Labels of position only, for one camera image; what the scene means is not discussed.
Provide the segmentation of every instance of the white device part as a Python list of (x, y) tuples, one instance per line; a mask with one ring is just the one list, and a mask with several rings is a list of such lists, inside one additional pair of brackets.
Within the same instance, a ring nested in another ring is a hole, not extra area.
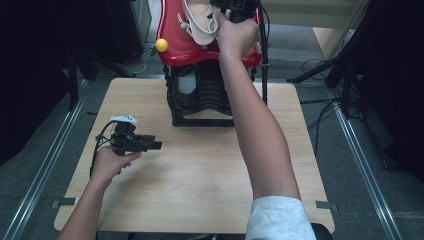
[(133, 117), (131, 114), (125, 116), (112, 116), (110, 118), (112, 121), (121, 121), (121, 122), (130, 122), (137, 123), (137, 118)]

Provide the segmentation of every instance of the yellow ball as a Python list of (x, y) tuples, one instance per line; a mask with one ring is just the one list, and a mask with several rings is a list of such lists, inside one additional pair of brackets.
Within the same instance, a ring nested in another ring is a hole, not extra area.
[(168, 49), (168, 42), (163, 38), (159, 38), (156, 40), (156, 49), (158, 52), (165, 52)]

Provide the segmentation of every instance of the light blue sleeve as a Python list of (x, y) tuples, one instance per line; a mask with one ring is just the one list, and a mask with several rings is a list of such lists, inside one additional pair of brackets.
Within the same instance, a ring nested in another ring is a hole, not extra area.
[(303, 203), (295, 198), (269, 196), (252, 203), (247, 240), (316, 239)]

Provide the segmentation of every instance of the human hand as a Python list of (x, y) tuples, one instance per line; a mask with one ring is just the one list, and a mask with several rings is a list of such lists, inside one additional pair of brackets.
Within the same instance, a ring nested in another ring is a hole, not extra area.
[(139, 152), (118, 156), (113, 151), (112, 146), (100, 148), (94, 162), (91, 181), (103, 184), (105, 187), (109, 186), (112, 182), (112, 178), (116, 176), (122, 168), (130, 167), (131, 162), (138, 159), (140, 156), (141, 153)]
[(220, 54), (243, 58), (259, 40), (259, 25), (253, 19), (234, 24), (221, 12), (216, 13), (219, 25), (218, 45)]

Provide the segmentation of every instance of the person's left hand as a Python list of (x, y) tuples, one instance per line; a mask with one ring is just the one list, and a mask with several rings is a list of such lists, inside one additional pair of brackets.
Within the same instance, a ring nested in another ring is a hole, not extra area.
[(113, 151), (112, 146), (102, 147), (97, 152), (91, 180), (109, 186), (112, 182), (112, 178), (115, 177), (122, 168), (131, 166), (131, 162), (138, 159), (140, 156), (141, 153), (139, 152), (118, 156)]

